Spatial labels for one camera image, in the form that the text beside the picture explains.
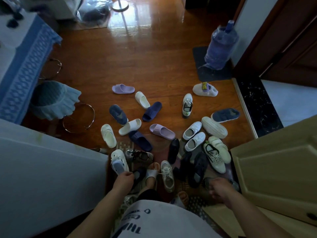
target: person's left arm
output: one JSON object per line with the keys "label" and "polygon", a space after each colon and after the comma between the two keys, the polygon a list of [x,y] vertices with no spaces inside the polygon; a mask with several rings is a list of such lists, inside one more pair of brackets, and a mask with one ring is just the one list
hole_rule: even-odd
{"label": "person's left arm", "polygon": [[123,172],[112,190],[67,238],[109,238],[118,208],[130,192],[134,181],[132,172]]}

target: black pants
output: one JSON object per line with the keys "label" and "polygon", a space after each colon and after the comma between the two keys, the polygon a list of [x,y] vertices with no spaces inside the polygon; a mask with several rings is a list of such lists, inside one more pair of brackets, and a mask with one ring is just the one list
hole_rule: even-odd
{"label": "black pants", "polygon": [[154,189],[148,189],[141,193],[136,201],[138,200],[156,200],[163,201],[158,192]]}

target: person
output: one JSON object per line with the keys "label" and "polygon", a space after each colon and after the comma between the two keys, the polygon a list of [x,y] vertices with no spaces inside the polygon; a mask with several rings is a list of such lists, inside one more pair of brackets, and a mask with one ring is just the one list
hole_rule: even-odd
{"label": "person", "polygon": [[[153,163],[148,168],[152,174],[158,170],[158,163]],[[121,173],[112,190],[68,238],[109,238],[118,208],[130,192],[134,177],[132,172]],[[112,238],[221,238],[199,216],[181,208],[188,203],[185,192],[178,194],[182,204],[162,202],[155,190],[155,177],[156,175],[147,177],[146,187],[140,191],[137,201],[126,210]],[[293,238],[237,192],[226,179],[212,179],[209,193],[213,199],[224,203],[233,211],[247,238]]]}

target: blue water bottle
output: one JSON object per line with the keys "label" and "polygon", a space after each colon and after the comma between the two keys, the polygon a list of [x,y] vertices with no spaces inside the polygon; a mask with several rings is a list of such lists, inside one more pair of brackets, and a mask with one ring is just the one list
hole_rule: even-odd
{"label": "blue water bottle", "polygon": [[211,42],[205,56],[206,64],[204,66],[220,70],[226,65],[237,43],[239,36],[233,29],[234,21],[228,21],[226,27],[219,26],[211,36]]}

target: hand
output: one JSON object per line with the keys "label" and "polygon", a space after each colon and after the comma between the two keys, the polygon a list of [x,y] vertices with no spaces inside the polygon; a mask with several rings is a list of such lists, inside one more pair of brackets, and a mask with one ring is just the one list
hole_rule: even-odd
{"label": "hand", "polygon": [[217,177],[209,182],[209,193],[212,198],[226,207],[232,209],[230,198],[233,194],[238,193],[227,179]]}
{"label": "hand", "polygon": [[116,190],[122,196],[126,196],[132,189],[134,183],[134,175],[132,172],[121,173],[113,184],[113,190]]}

